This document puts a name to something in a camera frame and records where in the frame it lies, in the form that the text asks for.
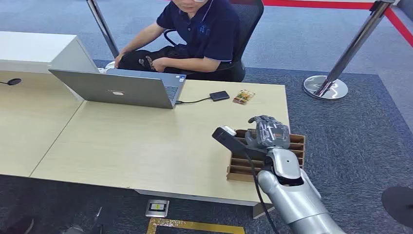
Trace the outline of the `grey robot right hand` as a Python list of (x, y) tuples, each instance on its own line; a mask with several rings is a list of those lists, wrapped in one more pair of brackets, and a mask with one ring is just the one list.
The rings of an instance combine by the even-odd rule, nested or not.
[(244, 136), (248, 146), (259, 149), (289, 148), (290, 129), (287, 125), (266, 115), (254, 116), (248, 120), (248, 123), (253, 122), (256, 123), (255, 131), (248, 129)]

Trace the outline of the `person's left hand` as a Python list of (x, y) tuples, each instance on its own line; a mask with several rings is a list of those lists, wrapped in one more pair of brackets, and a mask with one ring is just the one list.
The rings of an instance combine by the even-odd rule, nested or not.
[(166, 68), (166, 64), (165, 64), (165, 61), (167, 60), (167, 58), (158, 58), (158, 59), (155, 59), (154, 61), (153, 61), (153, 66), (154, 66), (154, 69), (157, 71), (157, 72), (160, 72), (160, 73), (162, 73), (162, 72), (164, 72), (164, 70), (165, 70), (165, 68)]

